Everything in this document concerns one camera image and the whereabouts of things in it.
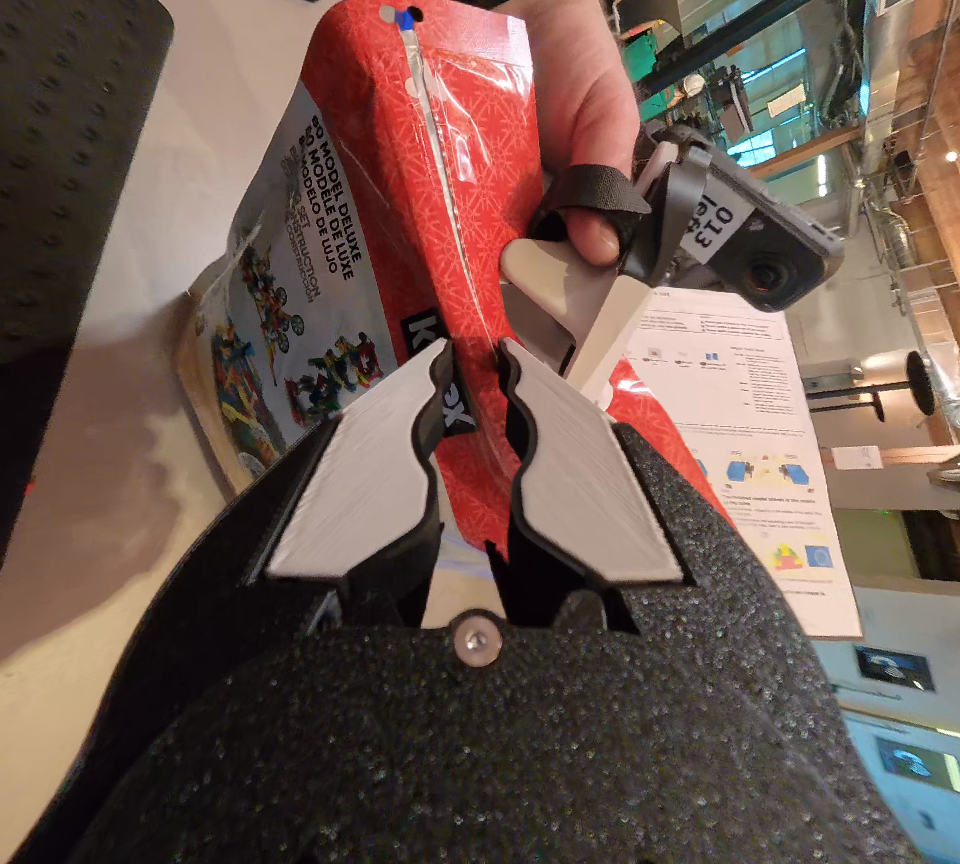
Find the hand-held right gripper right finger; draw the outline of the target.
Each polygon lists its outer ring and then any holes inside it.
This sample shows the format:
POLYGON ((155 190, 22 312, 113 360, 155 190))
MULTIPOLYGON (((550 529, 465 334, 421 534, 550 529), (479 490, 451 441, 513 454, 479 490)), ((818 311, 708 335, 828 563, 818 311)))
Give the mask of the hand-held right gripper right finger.
POLYGON ((678 583, 681 562, 609 416, 519 342, 498 343, 511 480, 508 560, 600 588, 678 583))

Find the toy building set bag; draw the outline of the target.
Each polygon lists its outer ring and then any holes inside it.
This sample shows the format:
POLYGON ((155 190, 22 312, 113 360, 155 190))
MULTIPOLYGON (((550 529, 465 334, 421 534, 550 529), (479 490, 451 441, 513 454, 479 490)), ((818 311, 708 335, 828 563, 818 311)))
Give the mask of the toy building set bag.
POLYGON ((462 539, 506 557, 521 459, 495 349, 520 334, 500 258, 544 193, 526 29, 447 0, 346 0, 301 69, 190 292, 176 365, 198 424, 239 494, 449 338, 441 479, 462 539))

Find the metal air duct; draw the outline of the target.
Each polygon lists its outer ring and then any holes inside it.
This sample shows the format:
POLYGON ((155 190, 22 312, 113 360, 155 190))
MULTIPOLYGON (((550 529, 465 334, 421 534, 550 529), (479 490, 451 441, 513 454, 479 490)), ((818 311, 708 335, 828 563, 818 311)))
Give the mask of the metal air duct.
POLYGON ((873 167, 878 153, 891 133, 896 112, 901 71, 916 12, 925 13, 938 0, 867 0, 865 14, 865 63, 863 82, 866 90, 863 161, 873 167))

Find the person's left hand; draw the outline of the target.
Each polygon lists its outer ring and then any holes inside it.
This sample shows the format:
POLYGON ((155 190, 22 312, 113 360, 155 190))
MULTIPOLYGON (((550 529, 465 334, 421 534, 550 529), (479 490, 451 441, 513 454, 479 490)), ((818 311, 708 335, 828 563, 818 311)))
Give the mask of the person's left hand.
POLYGON ((600 0, 509 0, 534 66, 541 163, 557 176, 595 164, 632 176, 641 115, 600 0))

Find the printed instruction sheet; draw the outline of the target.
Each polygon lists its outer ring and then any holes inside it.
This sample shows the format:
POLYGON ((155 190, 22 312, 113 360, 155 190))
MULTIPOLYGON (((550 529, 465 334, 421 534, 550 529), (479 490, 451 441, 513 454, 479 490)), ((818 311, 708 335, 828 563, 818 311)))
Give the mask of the printed instruction sheet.
POLYGON ((607 411, 736 527, 808 636, 858 640, 858 602, 785 318, 735 294, 657 291, 609 380, 607 411))

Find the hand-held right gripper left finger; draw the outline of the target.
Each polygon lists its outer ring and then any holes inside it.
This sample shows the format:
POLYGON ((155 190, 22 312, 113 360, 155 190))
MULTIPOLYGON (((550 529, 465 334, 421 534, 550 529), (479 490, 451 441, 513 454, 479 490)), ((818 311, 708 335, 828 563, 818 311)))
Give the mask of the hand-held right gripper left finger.
POLYGON ((453 346, 438 339, 339 418, 318 463, 282 519, 266 572, 342 582, 391 546, 432 535, 453 346))

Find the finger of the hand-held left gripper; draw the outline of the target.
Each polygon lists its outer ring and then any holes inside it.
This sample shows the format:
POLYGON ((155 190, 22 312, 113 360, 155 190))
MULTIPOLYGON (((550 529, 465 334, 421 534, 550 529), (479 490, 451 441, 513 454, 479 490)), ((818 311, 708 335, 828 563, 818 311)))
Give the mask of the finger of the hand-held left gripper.
POLYGON ((605 398, 610 378, 652 295, 653 288, 641 280, 615 278, 589 330, 577 342, 564 378, 595 405, 610 403, 605 398))

